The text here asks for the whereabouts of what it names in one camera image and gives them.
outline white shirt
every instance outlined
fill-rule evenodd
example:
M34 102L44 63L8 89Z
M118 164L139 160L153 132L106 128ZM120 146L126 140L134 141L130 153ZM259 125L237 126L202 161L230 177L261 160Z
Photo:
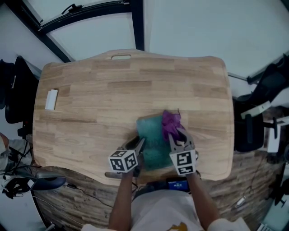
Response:
M194 201L188 193L158 190L137 197L131 205L132 231L201 231ZM85 225L82 231L102 231ZM219 219L208 231L250 231L242 218L235 222Z

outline blue phone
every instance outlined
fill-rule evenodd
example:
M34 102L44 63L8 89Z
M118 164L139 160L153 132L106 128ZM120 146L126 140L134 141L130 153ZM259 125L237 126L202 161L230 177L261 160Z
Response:
M186 177L168 178L167 187L169 190L179 190L187 193L190 191Z

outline green towel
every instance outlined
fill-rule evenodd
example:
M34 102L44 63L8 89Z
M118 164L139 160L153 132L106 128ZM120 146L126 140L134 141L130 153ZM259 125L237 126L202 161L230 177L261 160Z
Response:
M162 135L162 116L140 119L136 122L140 138L145 138L144 167L155 170L172 165L169 153L169 142L164 141Z

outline wire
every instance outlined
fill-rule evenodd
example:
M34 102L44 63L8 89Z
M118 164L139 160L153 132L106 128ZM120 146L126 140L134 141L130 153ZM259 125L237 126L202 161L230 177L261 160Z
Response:
M251 194L252 185L253 185L254 179L255 179L255 177L256 177L257 172L259 171L259 168L260 168L260 166L261 166L261 163L262 163L263 160L264 160L264 157L265 157L265 156L262 157L262 159L261 159L261 161L260 161L260 163L259 163L259 165L258 165L258 167L257 167L257 169L256 169L256 171L255 171L255 173L254 173L254 176L253 176L253 178L252 178L252 180L251 180L250 186L248 186L248 187L245 189L245 191L244 191L244 193L243 193L243 197L245 196L245 194L246 194L246 192L247 192L248 189L250 189L250 190L249 190L249 194Z
M98 200L101 204L104 204L104 205L106 205L106 206L108 206L108 207L110 207L110 208L113 208L113 206L104 203L103 201L101 201L101 200L98 199L97 197L94 197L94 196L92 196L92 195L87 194L87 193L84 192L82 189L78 188L76 185L67 184L67 185L64 185L64 186L67 186L68 188L71 188L71 189L78 189L78 190L82 191L83 194L85 194L85 195L87 195L87 196L89 196L89 197L91 197L91 198L94 198L94 199Z
M132 184L135 186L135 189L131 193L134 193L139 187L134 182L132 182Z
M144 188L145 187L145 185L142 185L142 186L140 186L139 187L139 190L137 190L138 192L142 189L142 188Z
M70 220L72 220L72 221L74 221L74 222L76 222L76 223L78 223L78 224L84 226L84 224L81 224L81 223L77 222L76 220L70 218L70 217L67 216L64 212L62 212L62 211L60 211L59 209L55 208L52 204L48 203L47 201L42 200L42 199L40 199L40 198L38 198L38 197L36 197L36 196L32 196L32 197L35 197L35 198L37 198L38 200L41 200L41 201L43 201L43 202L49 204L51 207L53 207L55 210L57 210L58 212L60 212L62 215L64 215L64 216L67 217L68 219L70 219Z
M198 170L196 170L196 173L198 174L199 178L202 179Z
M28 141L26 140L24 152L23 152L23 154L21 155L21 158L20 158L20 160L18 161L18 163L17 163L16 167L14 168L14 170L15 170L15 169L18 167L18 165L20 164L22 158L23 158L24 156L26 156L26 155L25 155L25 151L26 151L26 148L27 148L27 144L28 144Z
M11 170L9 170L9 171L6 171L6 172L4 173L4 175L8 175L7 173L8 173L8 172L11 172L11 171L13 171L13 170L16 170L16 169L19 169L19 168L26 168L26 167L41 168L42 166L24 165L24 166L20 166L20 167L17 167L17 168L13 168L13 169L11 169Z

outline white box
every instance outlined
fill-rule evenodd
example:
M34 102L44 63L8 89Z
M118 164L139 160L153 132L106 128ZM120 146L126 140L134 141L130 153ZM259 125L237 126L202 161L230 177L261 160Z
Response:
M112 172L129 172L138 165L134 150L116 150L108 162Z
M179 176L196 172L195 150L170 154L170 158Z
M48 91L46 104L45 104L45 110L52 111L55 109L57 94L58 94L58 91L55 89Z

